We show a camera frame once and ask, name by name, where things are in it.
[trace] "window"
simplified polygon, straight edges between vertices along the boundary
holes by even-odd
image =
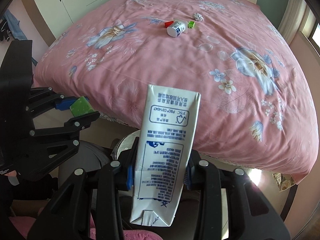
[[[316,22],[315,26],[313,27],[313,30],[311,32],[311,35],[309,37],[310,42],[315,47],[315,49],[320,54],[320,25]]]

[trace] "crumpled paper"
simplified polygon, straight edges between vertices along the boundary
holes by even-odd
[[[192,17],[198,22],[202,22],[203,21],[203,17],[202,17],[202,15],[200,13],[194,13]]]

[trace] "curtain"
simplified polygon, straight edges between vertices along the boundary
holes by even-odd
[[[290,45],[299,29],[306,6],[307,4],[304,0],[288,1],[287,8],[278,29],[288,45]]]

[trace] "red block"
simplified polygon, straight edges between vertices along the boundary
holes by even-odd
[[[173,23],[174,23],[174,21],[166,22],[166,23],[164,23],[164,27],[168,28]]]

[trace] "green sponge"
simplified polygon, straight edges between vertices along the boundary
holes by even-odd
[[[70,110],[74,117],[95,112],[85,97],[80,97],[76,102],[74,102],[70,106]]]

